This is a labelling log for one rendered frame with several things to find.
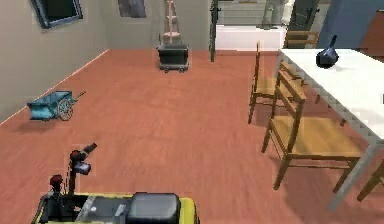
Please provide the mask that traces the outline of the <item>dark blue vase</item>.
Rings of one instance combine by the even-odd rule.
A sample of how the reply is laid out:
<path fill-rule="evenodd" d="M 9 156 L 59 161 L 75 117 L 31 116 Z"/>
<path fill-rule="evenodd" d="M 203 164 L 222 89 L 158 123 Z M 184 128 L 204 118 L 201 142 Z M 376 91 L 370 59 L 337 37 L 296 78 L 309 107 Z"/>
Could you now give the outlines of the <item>dark blue vase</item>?
<path fill-rule="evenodd" d="M 334 35 L 328 47 L 323 49 L 316 55 L 316 65 L 319 68 L 329 69 L 334 66 L 338 61 L 339 55 L 335 50 L 336 40 L 337 35 Z"/>

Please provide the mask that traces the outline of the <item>grey wall picture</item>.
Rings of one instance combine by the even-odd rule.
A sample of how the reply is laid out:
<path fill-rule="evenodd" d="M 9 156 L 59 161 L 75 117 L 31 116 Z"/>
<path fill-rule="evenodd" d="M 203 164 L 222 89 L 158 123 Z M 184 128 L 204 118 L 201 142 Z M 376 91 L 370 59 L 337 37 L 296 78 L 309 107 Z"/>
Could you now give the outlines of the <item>grey wall picture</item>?
<path fill-rule="evenodd" d="M 144 0 L 118 0 L 118 7 L 121 17 L 146 17 Z"/>

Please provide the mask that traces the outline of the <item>black wheeled cart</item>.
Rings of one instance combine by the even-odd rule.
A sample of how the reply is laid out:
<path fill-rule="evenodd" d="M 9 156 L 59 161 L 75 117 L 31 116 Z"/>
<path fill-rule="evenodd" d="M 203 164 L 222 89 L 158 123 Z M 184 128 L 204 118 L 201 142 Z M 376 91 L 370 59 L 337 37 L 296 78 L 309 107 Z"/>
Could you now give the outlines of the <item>black wheeled cart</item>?
<path fill-rule="evenodd" d="M 165 73 L 178 70 L 184 73 L 189 68 L 188 46 L 186 44 L 162 44 L 157 48 L 159 68 Z"/>

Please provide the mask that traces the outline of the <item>brown wooden chair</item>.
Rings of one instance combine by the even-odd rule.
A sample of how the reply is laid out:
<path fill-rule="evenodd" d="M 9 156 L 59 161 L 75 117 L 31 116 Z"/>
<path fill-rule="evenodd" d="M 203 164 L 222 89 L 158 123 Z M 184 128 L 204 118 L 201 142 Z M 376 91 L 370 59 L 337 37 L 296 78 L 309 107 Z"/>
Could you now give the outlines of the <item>brown wooden chair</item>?
<path fill-rule="evenodd" d="M 261 152 L 272 142 L 280 159 L 273 189 L 278 190 L 289 167 L 340 169 L 336 193 L 361 157 L 360 149 L 333 120 L 303 116 L 306 95 L 297 73 L 280 63 Z"/>
<path fill-rule="evenodd" d="M 319 33 L 313 31 L 288 31 L 285 36 L 284 48 L 315 48 Z"/>
<path fill-rule="evenodd" d="M 257 99 L 272 99 L 275 89 L 276 80 L 272 77 L 263 76 L 260 73 L 260 58 L 261 58 L 261 42 L 258 41 L 256 44 L 256 56 L 255 56 L 255 65 L 254 65 L 254 74 L 250 91 L 249 98 L 249 112 L 248 120 L 249 124 L 252 123 L 252 118 L 254 115 L 255 106 L 258 104 Z"/>

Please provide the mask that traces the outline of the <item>blue toy hand cart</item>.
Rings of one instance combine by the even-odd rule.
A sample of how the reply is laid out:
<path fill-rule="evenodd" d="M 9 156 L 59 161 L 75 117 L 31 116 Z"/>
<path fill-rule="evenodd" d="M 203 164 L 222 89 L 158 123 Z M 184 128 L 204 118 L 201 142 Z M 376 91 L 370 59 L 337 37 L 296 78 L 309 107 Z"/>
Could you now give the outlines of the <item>blue toy hand cart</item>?
<path fill-rule="evenodd" d="M 85 91 L 73 96 L 69 90 L 52 91 L 27 103 L 31 120 L 49 121 L 60 119 L 69 121 L 73 116 L 73 105 L 85 94 Z"/>

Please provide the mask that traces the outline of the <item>dark room door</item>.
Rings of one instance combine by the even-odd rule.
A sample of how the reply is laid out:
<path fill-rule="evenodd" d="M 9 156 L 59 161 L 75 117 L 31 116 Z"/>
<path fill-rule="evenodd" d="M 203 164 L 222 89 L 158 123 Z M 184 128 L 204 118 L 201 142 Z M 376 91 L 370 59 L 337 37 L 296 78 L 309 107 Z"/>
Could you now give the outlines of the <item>dark room door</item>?
<path fill-rule="evenodd" d="M 215 61 L 215 42 L 216 42 L 216 25 L 218 21 L 218 13 L 214 12 L 214 9 L 218 8 L 218 0 L 212 0 L 210 6 L 211 22 L 210 22 L 210 39 L 209 39 L 209 52 L 210 61 Z"/>
<path fill-rule="evenodd" d="M 319 11 L 318 4 L 320 0 L 295 0 L 293 11 L 291 13 L 289 31 L 309 31 L 312 27 L 316 13 Z M 313 14 L 309 23 L 306 23 L 307 8 L 313 8 Z"/>

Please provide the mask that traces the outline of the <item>white long table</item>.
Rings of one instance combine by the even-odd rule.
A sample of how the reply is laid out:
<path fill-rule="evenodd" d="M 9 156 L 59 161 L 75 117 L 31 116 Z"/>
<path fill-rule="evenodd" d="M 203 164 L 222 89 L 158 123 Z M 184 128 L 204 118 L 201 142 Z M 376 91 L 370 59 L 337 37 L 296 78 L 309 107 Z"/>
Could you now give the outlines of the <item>white long table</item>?
<path fill-rule="evenodd" d="M 281 49 L 278 59 L 288 62 L 340 117 L 367 142 L 356 166 L 328 205 L 333 211 L 360 175 L 384 150 L 384 63 L 352 49 L 339 49 L 339 60 L 329 68 L 315 63 L 316 49 Z"/>

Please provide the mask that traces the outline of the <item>pink wooden ladder shelf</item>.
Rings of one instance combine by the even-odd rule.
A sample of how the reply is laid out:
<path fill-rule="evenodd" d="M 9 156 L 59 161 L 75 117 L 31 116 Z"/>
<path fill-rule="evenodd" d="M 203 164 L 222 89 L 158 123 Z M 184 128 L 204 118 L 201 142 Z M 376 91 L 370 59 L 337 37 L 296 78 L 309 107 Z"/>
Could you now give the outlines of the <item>pink wooden ladder shelf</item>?
<path fill-rule="evenodd" d="M 164 23 L 163 33 L 160 35 L 162 44 L 181 43 L 179 18 L 176 13 L 176 0 L 163 0 Z"/>

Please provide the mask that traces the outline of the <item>dark framed window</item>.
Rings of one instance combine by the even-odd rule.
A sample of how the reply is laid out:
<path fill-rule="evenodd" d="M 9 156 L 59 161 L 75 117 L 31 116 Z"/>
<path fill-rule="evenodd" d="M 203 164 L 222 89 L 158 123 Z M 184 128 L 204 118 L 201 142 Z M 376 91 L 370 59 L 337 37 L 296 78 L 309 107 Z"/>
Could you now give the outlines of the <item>dark framed window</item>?
<path fill-rule="evenodd" d="M 30 0 L 42 29 L 65 25 L 83 18 L 80 0 Z"/>

